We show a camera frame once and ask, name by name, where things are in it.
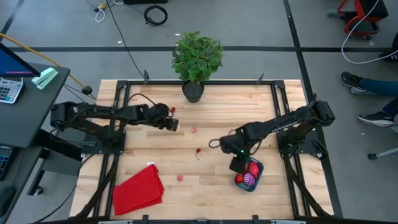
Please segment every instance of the person's leg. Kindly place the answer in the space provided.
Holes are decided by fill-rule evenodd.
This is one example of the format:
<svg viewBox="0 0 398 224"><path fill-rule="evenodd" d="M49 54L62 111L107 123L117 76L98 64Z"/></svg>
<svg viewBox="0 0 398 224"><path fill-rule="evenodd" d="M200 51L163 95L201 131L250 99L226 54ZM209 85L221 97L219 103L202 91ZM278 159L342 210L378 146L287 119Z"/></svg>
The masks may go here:
<svg viewBox="0 0 398 224"><path fill-rule="evenodd" d="M398 50L398 33L397 33L396 37L394 38L394 40L392 41L392 50L383 52L382 54L380 54L380 58L390 55L397 50ZM391 55L390 57L384 58L384 60L388 61L388 62L398 62L398 53L395 53L394 55Z"/></svg>
<svg viewBox="0 0 398 224"><path fill-rule="evenodd" d="M369 91L382 96L396 96L398 97L398 82L386 82L372 80L370 78L362 78L353 75L350 72L343 72L341 74L341 81L357 91Z"/></svg>
<svg viewBox="0 0 398 224"><path fill-rule="evenodd" d="M391 127L394 124L394 117L398 114L398 98L392 100L383 107L382 111L369 115L358 115L357 118L368 125L378 127Z"/></svg>

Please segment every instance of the black desk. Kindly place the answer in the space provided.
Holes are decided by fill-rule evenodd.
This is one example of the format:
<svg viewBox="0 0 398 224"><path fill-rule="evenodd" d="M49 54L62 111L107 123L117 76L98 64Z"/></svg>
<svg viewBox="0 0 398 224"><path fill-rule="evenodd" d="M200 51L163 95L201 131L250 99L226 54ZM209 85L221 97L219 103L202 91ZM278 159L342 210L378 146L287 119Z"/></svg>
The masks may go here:
<svg viewBox="0 0 398 224"><path fill-rule="evenodd" d="M0 104L0 145L20 148L6 178L0 181L0 189L7 186L16 188L16 195L11 206L0 223L7 221L38 158L45 159L45 156L48 155L49 151L46 149L59 152L72 159L81 160L80 151L77 147L55 142L50 139L48 132L41 129L51 106L70 73L69 68L36 63L30 65L40 72L52 67L58 71L58 75L43 90L38 89L31 82L31 78L25 78L25 90L18 97L17 102L13 105Z"/></svg>

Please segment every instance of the monitor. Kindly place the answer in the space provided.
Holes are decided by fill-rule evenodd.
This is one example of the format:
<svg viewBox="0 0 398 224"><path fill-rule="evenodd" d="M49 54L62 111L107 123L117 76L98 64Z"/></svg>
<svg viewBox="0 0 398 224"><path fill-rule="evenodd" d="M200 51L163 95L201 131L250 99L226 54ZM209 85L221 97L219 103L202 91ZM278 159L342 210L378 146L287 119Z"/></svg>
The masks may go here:
<svg viewBox="0 0 398 224"><path fill-rule="evenodd" d="M0 43L0 77L39 77L40 72Z"/></svg>

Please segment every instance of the red towel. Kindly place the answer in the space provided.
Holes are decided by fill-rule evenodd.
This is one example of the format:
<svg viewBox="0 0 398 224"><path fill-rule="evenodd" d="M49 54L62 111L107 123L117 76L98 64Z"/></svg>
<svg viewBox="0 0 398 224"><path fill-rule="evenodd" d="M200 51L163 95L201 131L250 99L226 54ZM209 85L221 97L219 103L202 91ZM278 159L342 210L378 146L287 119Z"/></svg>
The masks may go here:
<svg viewBox="0 0 398 224"><path fill-rule="evenodd" d="M150 165L113 190L115 215L162 203L164 187L156 166Z"/></svg>

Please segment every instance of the concrete floor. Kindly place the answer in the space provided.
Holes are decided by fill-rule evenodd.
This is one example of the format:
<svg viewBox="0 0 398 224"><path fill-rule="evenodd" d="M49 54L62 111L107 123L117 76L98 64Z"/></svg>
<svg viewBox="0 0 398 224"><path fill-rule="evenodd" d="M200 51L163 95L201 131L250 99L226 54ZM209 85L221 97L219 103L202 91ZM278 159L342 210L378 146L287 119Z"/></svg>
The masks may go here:
<svg viewBox="0 0 398 224"><path fill-rule="evenodd" d="M100 0L88 1L101 3ZM329 102L337 118L332 126L324 129L324 133L343 215L345 218L396 221L397 157L369 161L366 155L396 147L397 134L390 129L365 126L355 118L360 113L380 110L390 98L351 95L347 87L340 83L340 73L349 71L367 78L397 81L398 64L374 62L353 65L344 60L338 53L346 37L343 21L325 14L327 9L337 8L340 2L289 0L298 40L301 47L308 50L303 57L312 90L318 93L319 99ZM398 31L395 28L398 14L392 13L398 9L398 2L384 2L391 15L380 22L380 33L371 41L350 39L347 47L372 52L372 48L391 46ZM3 31L30 47L123 46L118 43L121 37L108 10L106 19L97 23L95 12L84 0L19 0L19 5L21 3L22 7L15 10L17 0L0 1L0 28L4 27L14 11L15 19L9 29ZM226 51L224 67L212 78L258 78L264 73L266 79L302 79L303 70L294 49L283 1L170 0L163 6L169 20L160 27L145 25L143 16L132 7L143 11L146 5L112 7L130 47L171 47L180 38L175 34L200 30L204 35L221 39L225 46L285 47L287 51L272 48ZM6 40L2 43L15 47ZM140 78L128 54L118 52L118 48L83 50L86 52L44 54L71 68L72 74L93 87L94 94L98 92L101 79ZM31 53L17 54L28 62L48 63ZM377 55L347 54L357 61L369 60ZM178 77L170 67L171 52L135 51L132 56L141 70L148 70L151 78ZM72 80L67 82L77 87ZM79 99L62 90L57 102L63 101ZM45 123L44 129L49 128L49 124ZM75 183L76 177L46 173L41 183L44 194L27 197L23 193L8 223L30 223L48 214L64 200ZM71 202L69 200L47 220L67 218Z"/></svg>

